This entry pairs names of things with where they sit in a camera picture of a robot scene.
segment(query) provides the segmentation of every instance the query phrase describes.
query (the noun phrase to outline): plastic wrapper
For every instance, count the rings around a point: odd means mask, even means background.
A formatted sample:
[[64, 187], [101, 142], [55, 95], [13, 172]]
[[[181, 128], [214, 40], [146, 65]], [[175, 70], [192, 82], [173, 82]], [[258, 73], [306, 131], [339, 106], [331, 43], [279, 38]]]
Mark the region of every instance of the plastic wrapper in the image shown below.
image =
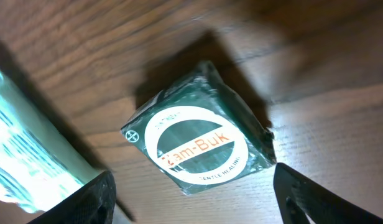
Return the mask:
[[121, 132], [185, 194], [275, 164], [272, 133], [210, 62], [141, 106]]
[[0, 200], [47, 211], [98, 174], [0, 72]]

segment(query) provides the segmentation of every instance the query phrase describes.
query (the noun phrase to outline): wooden table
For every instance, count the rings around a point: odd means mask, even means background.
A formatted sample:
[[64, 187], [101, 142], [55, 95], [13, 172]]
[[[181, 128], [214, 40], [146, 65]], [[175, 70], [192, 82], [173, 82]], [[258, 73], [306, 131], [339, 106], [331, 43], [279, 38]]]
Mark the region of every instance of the wooden table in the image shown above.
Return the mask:
[[279, 162], [383, 218], [383, 1], [0, 1], [0, 66], [114, 172], [137, 223], [281, 223], [274, 168], [184, 196], [119, 133], [202, 59], [272, 127]]

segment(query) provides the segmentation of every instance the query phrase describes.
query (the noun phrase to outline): dark brown wood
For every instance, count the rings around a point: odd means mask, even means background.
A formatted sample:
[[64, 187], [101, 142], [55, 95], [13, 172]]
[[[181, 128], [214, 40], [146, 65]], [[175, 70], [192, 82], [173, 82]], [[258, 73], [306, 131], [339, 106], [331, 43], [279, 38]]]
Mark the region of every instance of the dark brown wood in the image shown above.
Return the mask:
[[272, 127], [278, 161], [383, 218], [381, 0], [2, 0], [0, 44], [137, 223], [281, 223], [274, 169], [187, 197], [119, 133], [202, 59]]

